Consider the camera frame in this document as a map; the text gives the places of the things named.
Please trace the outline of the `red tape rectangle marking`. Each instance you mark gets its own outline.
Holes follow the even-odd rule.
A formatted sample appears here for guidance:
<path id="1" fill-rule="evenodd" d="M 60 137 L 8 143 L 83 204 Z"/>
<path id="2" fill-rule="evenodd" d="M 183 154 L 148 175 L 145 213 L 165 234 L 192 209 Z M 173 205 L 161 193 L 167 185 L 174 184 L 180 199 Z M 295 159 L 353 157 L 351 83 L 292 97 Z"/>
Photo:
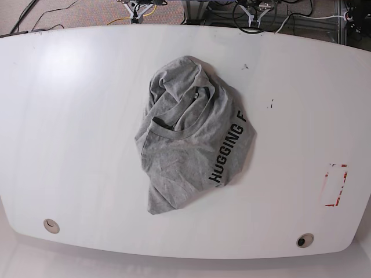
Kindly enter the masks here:
<path id="1" fill-rule="evenodd" d="M 340 203 L 348 174 L 347 164 L 329 164 L 321 190 L 320 203 L 325 207 L 337 207 Z"/>

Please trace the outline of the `aluminium frame rail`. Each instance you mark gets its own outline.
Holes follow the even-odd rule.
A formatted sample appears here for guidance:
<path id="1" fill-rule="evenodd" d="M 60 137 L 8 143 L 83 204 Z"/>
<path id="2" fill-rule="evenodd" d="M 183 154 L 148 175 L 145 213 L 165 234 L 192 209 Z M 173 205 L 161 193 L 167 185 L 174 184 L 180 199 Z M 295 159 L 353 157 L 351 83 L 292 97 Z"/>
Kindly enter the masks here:
<path id="1" fill-rule="evenodd" d="M 269 26 L 271 15 L 266 15 L 260 28 L 249 28 L 248 17 L 240 8 L 244 2 L 275 2 L 275 23 Z M 346 21 L 343 19 L 344 5 L 341 1 L 334 4 L 334 12 L 329 16 L 315 15 L 315 2 L 308 1 L 308 11 L 299 11 L 295 5 L 299 1 L 181 1 L 183 24 L 209 25 L 236 28 L 249 35 L 264 32 L 291 32 L 300 35 L 306 32 L 324 33 L 334 43 L 346 44 Z"/>

